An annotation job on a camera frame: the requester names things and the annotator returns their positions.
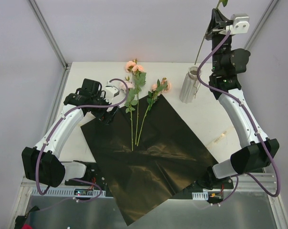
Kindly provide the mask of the black wrapping paper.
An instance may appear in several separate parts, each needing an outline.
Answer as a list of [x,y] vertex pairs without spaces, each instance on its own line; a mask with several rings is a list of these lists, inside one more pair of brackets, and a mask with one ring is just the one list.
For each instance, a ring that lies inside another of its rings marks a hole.
[[112,123],[97,119],[82,133],[127,225],[173,197],[203,176],[215,158],[160,96],[150,111],[140,100],[145,118],[138,146],[131,145],[136,116],[120,108]]

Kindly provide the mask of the pale pink flower stem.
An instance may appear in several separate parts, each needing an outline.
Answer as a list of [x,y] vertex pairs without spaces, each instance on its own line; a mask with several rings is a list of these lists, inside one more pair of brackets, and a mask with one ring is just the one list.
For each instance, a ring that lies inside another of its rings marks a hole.
[[125,81],[127,84],[127,87],[124,86],[122,83],[120,86],[120,89],[123,90],[123,92],[126,94],[128,92],[127,100],[125,101],[124,106],[126,107],[125,113],[130,114],[130,121],[131,121],[131,149],[134,150],[134,125],[133,125],[133,111],[135,111],[134,106],[138,103],[138,101],[135,99],[135,96],[137,94],[137,86],[132,82],[132,79],[130,76],[125,77]]

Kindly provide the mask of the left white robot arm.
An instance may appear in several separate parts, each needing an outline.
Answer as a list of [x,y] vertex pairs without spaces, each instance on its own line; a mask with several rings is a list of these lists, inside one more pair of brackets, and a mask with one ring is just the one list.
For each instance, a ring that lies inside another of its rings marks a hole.
[[34,147],[26,147],[22,151],[26,178],[35,181],[37,188],[41,184],[58,187],[74,178],[83,186],[90,184],[92,174],[88,171],[88,164],[81,161],[61,162],[60,154],[70,134],[87,113],[105,124],[113,120],[119,104],[112,104],[112,100],[119,93],[119,88],[112,81],[102,87],[98,81],[84,79],[76,92],[66,96],[57,120],[45,136]]

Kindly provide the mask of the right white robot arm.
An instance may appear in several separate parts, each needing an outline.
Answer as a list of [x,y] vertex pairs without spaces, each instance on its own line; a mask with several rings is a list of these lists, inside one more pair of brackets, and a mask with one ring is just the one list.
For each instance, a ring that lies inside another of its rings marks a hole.
[[212,9],[206,39],[212,41],[212,74],[209,86],[214,97],[227,112],[240,142],[241,149],[224,162],[212,167],[206,183],[217,188],[226,177],[241,175],[270,165],[279,149],[279,142],[270,139],[250,111],[237,75],[247,70],[251,53],[239,48],[232,50],[232,37],[247,33],[249,16],[234,14],[226,18],[220,10]]

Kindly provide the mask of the cream ribbon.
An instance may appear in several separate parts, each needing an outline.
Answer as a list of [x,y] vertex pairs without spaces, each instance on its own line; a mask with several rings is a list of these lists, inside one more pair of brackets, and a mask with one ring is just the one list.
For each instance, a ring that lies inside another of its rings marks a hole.
[[216,137],[214,140],[212,140],[209,144],[206,145],[207,149],[213,148],[216,144],[218,144],[221,140],[225,139],[226,136],[231,133],[235,128],[233,126],[230,126],[226,130],[224,130],[218,137]]

